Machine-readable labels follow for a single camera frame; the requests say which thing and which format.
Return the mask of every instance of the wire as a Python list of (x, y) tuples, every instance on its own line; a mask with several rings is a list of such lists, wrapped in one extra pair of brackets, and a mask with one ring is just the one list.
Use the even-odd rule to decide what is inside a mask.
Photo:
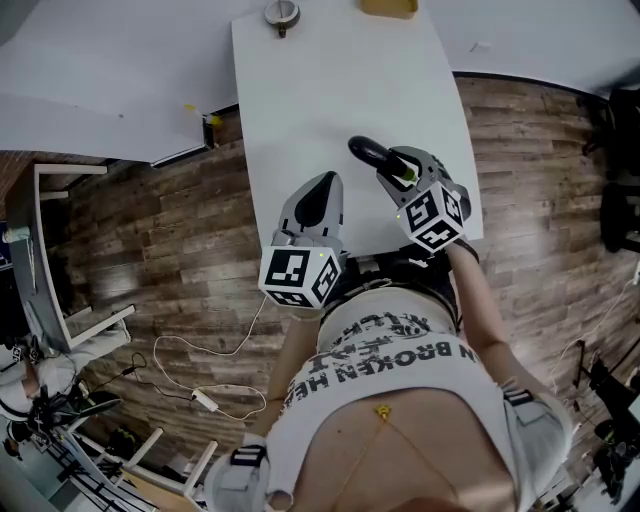
[[(135, 356), (140, 356), (142, 358), (142, 362), (143, 362), (142, 366), (137, 366), (136, 365), (135, 360), (134, 360)], [(93, 393), (96, 390), (100, 389), (101, 387), (106, 386), (107, 384), (113, 382), (118, 377), (122, 377), (124, 375), (129, 375), (130, 373), (133, 373), (133, 375), (135, 376), (136, 380), (138, 381), (138, 384), (142, 384), (144, 386), (153, 386), (156, 389), (156, 391), (158, 393), (160, 393), (161, 395), (164, 395), (164, 396), (169, 397), (169, 398), (179, 398), (180, 400), (186, 400), (187, 402), (191, 402), (193, 400), (192, 398), (187, 398), (187, 397), (180, 396), (180, 395), (170, 395), (170, 394), (165, 393), (164, 391), (162, 391), (153, 382), (141, 381), (140, 377), (138, 376), (138, 372), (136, 370), (139, 370), (140, 368), (146, 368), (146, 367), (147, 367), (147, 358), (144, 357), (144, 355), (141, 352), (134, 352), (133, 354), (131, 354), (131, 366), (129, 368), (126, 368), (125, 370), (122, 370), (118, 375), (116, 375), (115, 377), (112, 377), (108, 381), (103, 382), (102, 384), (99, 384), (97, 387), (93, 388), (91, 393)]]
[(243, 385), (238, 385), (238, 384), (214, 384), (214, 385), (210, 385), (210, 386), (198, 386), (196, 388), (191, 388), (189, 386), (185, 386), (183, 384), (180, 384), (179, 382), (176, 382), (171, 377), (169, 377), (169, 375), (165, 371), (164, 367), (162, 366), (162, 364), (158, 360), (158, 357), (156, 355), (156, 349), (158, 347), (158, 341), (160, 341), (161, 339), (165, 338), (165, 339), (174, 339), (174, 340), (182, 341), (183, 343), (186, 343), (187, 345), (189, 345), (191, 348), (195, 348), (196, 350), (202, 350), (203, 352), (208, 352), (209, 354), (213, 354), (214, 356), (225, 356), (225, 357), (226, 356), (234, 356), (240, 351), (242, 346), (245, 344), (245, 342), (251, 336), (251, 332), (253, 331), (253, 326), (256, 324), (256, 321), (258, 320), (258, 316), (262, 312), (262, 308), (264, 308), (264, 305), (265, 305), (266, 302), (267, 302), (267, 297), (264, 297), (264, 299), (262, 299), (262, 304), (260, 304), (260, 307), (258, 308), (258, 311), (256, 312), (255, 316), (253, 317), (251, 325), (249, 326), (249, 332), (247, 333), (247, 335), (244, 337), (244, 339), (240, 342), (240, 344), (236, 347), (236, 349), (233, 352), (215, 352), (214, 350), (209, 350), (208, 348), (199, 347), (198, 345), (194, 345), (193, 343), (185, 340), (184, 338), (181, 338), (180, 336), (163, 335), (163, 336), (158, 336), (156, 338), (155, 343), (153, 344), (153, 359), (154, 359), (154, 361), (156, 362), (156, 364), (158, 365), (158, 368), (160, 368), (160, 370), (162, 371), (162, 373), (164, 374), (164, 376), (167, 378), (167, 380), (169, 382), (173, 383), (174, 385), (176, 385), (176, 386), (178, 386), (180, 388), (188, 389), (191, 392), (194, 392), (196, 390), (201, 390), (201, 389), (215, 389), (215, 388), (221, 388), (221, 387), (223, 387), (223, 388), (238, 388), (238, 389), (248, 389), (248, 390), (254, 391), (255, 393), (257, 393), (260, 396), (260, 398), (262, 398), (262, 407), (260, 409), (256, 409), (255, 411), (248, 412), (242, 418), (238, 418), (236, 416), (232, 416), (230, 414), (227, 414), (224, 411), (221, 411), (220, 409), (216, 409), (216, 412), (219, 412), (220, 414), (222, 414), (223, 416), (226, 416), (227, 418), (230, 418), (230, 419), (236, 420), (236, 421), (243, 421), (243, 420), (247, 419), (249, 416), (251, 416), (252, 414), (257, 414), (257, 413), (259, 413), (261, 411), (264, 411), (267, 408), (267, 399), (265, 398), (265, 396), (260, 391), (258, 391), (256, 388), (252, 388), (251, 386), (243, 386)]
[(618, 295), (613, 305), (607, 310), (607, 312), (604, 314), (604, 316), (600, 319), (600, 321), (596, 324), (596, 326), (593, 329), (591, 329), (589, 332), (585, 334), (578, 336), (575, 340), (573, 340), (564, 348), (564, 350), (562, 351), (562, 354), (560, 354), (560, 358), (558, 359), (556, 364), (553, 365), (553, 368), (551, 368), (551, 372), (549, 373), (549, 377), (551, 378), (551, 382), (553, 383), (554, 394), (558, 393), (558, 384), (556, 383), (556, 379), (554, 377), (555, 371), (558, 365), (560, 364), (560, 362), (562, 361), (562, 359), (564, 359), (564, 356), (567, 353), (567, 351), (571, 347), (573, 347), (576, 343), (578, 343), (580, 340), (587, 338), (588, 336), (591, 336), (598, 330), (598, 327), (600, 327), (602, 323), (606, 320), (606, 318), (609, 316), (609, 313), (611, 313), (614, 310), (614, 308), (618, 305), (618, 303), (620, 302), (620, 299), (622, 299), (622, 296), (624, 295), (624, 292), (627, 289), (627, 286), (629, 286), (631, 283), (633, 283), (633, 279), (631, 281), (627, 281), (627, 283), (623, 286), (622, 291), (620, 292), (620, 295)]

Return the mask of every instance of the fiducial marker cube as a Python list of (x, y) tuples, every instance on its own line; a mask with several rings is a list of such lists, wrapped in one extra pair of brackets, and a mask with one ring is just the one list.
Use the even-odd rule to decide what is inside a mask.
[(276, 304), (320, 309), (340, 276), (330, 247), (262, 248), (258, 287)]
[(400, 208), (397, 218), (407, 236), (431, 253), (464, 234), (460, 201), (440, 182)]

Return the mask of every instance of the small round object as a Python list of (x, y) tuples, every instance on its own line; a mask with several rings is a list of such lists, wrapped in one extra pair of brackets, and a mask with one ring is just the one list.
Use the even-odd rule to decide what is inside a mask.
[(276, 0), (264, 10), (269, 25), (277, 29), (281, 38), (287, 36), (287, 30), (294, 27), (300, 19), (300, 7), (291, 0)]

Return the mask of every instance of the white t-shirt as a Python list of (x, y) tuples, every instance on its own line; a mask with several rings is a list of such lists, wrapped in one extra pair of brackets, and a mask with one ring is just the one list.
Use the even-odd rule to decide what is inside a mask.
[[(569, 453), (571, 419), (555, 397), (498, 386), (454, 332), (442, 306), (401, 288), (367, 291), (338, 307), (320, 330), (318, 354), (291, 381), (266, 442), (247, 436), (211, 469), (208, 503), (220, 512), (257, 512), (278, 491), (295, 501), (309, 445), (334, 411), (388, 391), (431, 388), (472, 409), (513, 478), (518, 511), (528, 510)], [(246, 463), (252, 458), (255, 468)]]

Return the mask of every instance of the white cable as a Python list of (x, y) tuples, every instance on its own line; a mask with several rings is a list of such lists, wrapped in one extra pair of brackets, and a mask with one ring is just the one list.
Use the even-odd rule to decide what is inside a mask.
[(193, 343), (190, 343), (189, 341), (185, 340), (184, 338), (181, 338), (180, 336), (163, 335), (163, 336), (158, 336), (156, 338), (155, 343), (153, 344), (153, 360), (156, 362), (156, 364), (158, 365), (158, 368), (160, 368), (160, 370), (162, 371), (162, 373), (164, 374), (164, 376), (167, 378), (167, 380), (169, 382), (172, 382), (173, 384), (175, 384), (176, 386), (178, 386), (180, 388), (188, 389), (191, 392), (195, 391), (196, 389), (198, 389), (198, 390), (200, 390), (200, 389), (214, 389), (214, 388), (221, 388), (221, 387), (224, 387), (224, 388), (240, 388), (240, 389), (249, 389), (251, 391), (255, 391), (258, 395), (260, 395), (260, 398), (262, 398), (262, 408), (256, 409), (255, 411), (251, 411), (251, 412), (245, 414), (242, 418), (238, 418), (236, 416), (231, 416), (230, 414), (227, 414), (226, 412), (221, 411), (220, 409), (217, 409), (217, 412), (219, 412), (220, 414), (226, 416), (227, 418), (231, 418), (232, 420), (242, 421), (242, 420), (247, 419), (252, 414), (257, 414), (257, 413), (259, 413), (261, 411), (264, 411), (266, 409), (266, 407), (267, 407), (267, 399), (265, 398), (265, 396), (260, 391), (258, 391), (256, 388), (252, 388), (251, 386), (241, 386), (241, 385), (238, 385), (238, 384), (214, 384), (214, 385), (210, 385), (210, 386), (198, 386), (197, 388), (190, 388), (189, 386), (185, 386), (183, 384), (180, 384), (179, 382), (176, 382), (171, 377), (169, 377), (169, 375), (167, 375), (167, 372), (165, 371), (165, 369), (163, 368), (162, 364), (158, 360), (158, 357), (156, 356), (156, 348), (158, 346), (158, 341), (160, 341), (162, 338), (167, 338), (167, 339), (180, 340), (183, 343), (186, 343), (187, 345), (189, 345), (191, 348), (195, 348), (196, 350), (202, 350), (203, 352), (208, 352), (209, 354), (213, 354), (214, 356), (234, 356), (234, 355), (236, 355), (238, 353), (238, 351), (242, 348), (242, 346), (245, 344), (245, 342), (251, 336), (251, 332), (253, 331), (253, 326), (255, 325), (256, 321), (258, 320), (258, 316), (262, 312), (262, 308), (264, 307), (266, 301), (267, 301), (267, 297), (262, 299), (262, 304), (260, 304), (260, 307), (258, 308), (258, 311), (257, 311), (256, 315), (253, 317), (253, 321), (251, 322), (251, 325), (249, 326), (249, 332), (247, 333), (245, 338), (242, 340), (240, 345), (238, 345), (233, 352), (215, 352), (213, 350), (209, 350), (208, 348), (199, 347), (197, 345), (194, 345)]
[(564, 358), (565, 354), (567, 353), (567, 350), (569, 350), (571, 347), (573, 347), (576, 343), (578, 343), (580, 340), (591, 336), (593, 333), (595, 333), (598, 330), (598, 327), (600, 327), (602, 325), (602, 322), (604, 322), (606, 320), (606, 318), (609, 316), (609, 313), (611, 313), (613, 311), (613, 309), (618, 305), (618, 303), (620, 302), (620, 299), (622, 299), (622, 296), (624, 295), (625, 290), (627, 289), (627, 286), (629, 286), (631, 283), (633, 283), (633, 279), (631, 281), (628, 281), (623, 287), (622, 287), (622, 291), (620, 292), (620, 295), (618, 295), (618, 298), (616, 299), (616, 301), (613, 303), (613, 305), (607, 310), (607, 312), (604, 314), (604, 316), (600, 319), (600, 321), (596, 324), (596, 326), (591, 329), (589, 332), (580, 335), (579, 337), (577, 337), (575, 340), (573, 340), (571, 343), (569, 343), (564, 350), (562, 351), (562, 354), (560, 354), (560, 358), (558, 359), (558, 361), (556, 362), (556, 364), (553, 365), (553, 368), (551, 368), (551, 373), (549, 374), (549, 377), (551, 378), (551, 382), (553, 383), (553, 392), (554, 394), (558, 393), (558, 384), (556, 383), (556, 379), (554, 377), (556, 368), (558, 367), (558, 365), (560, 364), (560, 362), (562, 361), (562, 359)]

